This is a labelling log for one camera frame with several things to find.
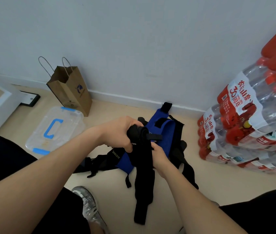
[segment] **white baseboard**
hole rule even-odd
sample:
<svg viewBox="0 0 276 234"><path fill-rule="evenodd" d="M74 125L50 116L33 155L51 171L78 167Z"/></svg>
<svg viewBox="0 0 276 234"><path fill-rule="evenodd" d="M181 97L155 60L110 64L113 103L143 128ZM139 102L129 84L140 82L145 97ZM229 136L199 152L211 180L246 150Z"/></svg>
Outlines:
<svg viewBox="0 0 276 234"><path fill-rule="evenodd" d="M26 86L31 88L50 90L46 85L46 83L41 81L13 78L6 75L0 75L0 79L13 85L16 84L16 85L21 85L21 86ZM118 95L118 94L110 94L110 93L100 92L97 90L88 90L88 91L90 92L93 99L117 103L117 104L123 104L127 106L138 107L138 108L157 110L163 104L163 102L157 102L157 101L146 100L141 98L133 98L133 97ZM191 118L199 118L200 116L202 116L204 112L205 111L200 109L189 108L189 107L175 105L175 104L173 104L170 110L170 113L172 114L188 116Z"/></svg>

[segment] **yellow circle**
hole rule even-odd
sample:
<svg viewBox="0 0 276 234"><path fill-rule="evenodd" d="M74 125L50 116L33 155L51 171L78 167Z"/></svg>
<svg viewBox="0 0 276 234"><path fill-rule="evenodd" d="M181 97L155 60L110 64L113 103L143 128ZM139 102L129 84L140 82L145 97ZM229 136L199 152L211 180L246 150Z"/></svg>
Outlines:
<svg viewBox="0 0 276 234"><path fill-rule="evenodd" d="M249 123L249 120L244 122L243 127L246 128L246 129L249 129L251 127L251 125Z"/></svg>

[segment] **blue fabric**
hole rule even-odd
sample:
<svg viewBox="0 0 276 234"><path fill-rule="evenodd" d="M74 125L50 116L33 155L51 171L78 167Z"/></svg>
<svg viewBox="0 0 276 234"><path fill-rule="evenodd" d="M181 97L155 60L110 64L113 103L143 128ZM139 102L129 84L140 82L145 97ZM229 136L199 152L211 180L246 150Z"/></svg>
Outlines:
<svg viewBox="0 0 276 234"><path fill-rule="evenodd" d="M152 134L163 135L163 140L158 141L157 144L163 148L166 156L168 157L172 145L175 122L169 119L163 123L161 128L155 126L155 123L158 119L167 117L168 113L162 112L161 109L158 109L156 110L156 113L152 116L146 127ZM127 153L124 153L116 167L122 169L127 174L131 173L131 171L134 169L134 166L131 164Z"/></svg>

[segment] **plastic storage box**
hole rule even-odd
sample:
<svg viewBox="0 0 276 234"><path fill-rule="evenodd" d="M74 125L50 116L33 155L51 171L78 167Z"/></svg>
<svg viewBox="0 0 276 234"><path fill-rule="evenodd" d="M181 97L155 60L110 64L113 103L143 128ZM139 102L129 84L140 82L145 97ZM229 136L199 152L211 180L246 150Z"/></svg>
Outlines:
<svg viewBox="0 0 276 234"><path fill-rule="evenodd" d="M82 112L65 107L53 107L28 138L27 149L41 155L49 154L85 130Z"/></svg>

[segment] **paper bag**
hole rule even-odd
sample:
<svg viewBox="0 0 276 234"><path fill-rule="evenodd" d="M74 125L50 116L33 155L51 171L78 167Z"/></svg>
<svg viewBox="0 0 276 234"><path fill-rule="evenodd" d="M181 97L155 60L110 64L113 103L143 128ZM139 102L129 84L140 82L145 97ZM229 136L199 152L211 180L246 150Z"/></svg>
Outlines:
<svg viewBox="0 0 276 234"><path fill-rule="evenodd" d="M50 76L50 80L47 82L47 86L64 107L79 110L84 114L85 117L87 117L92 105L92 99L87 90L86 84L78 67L71 65L70 67L65 67L63 59L66 58L62 58L63 66L57 66L51 76L45 67L43 67L39 62Z"/></svg>

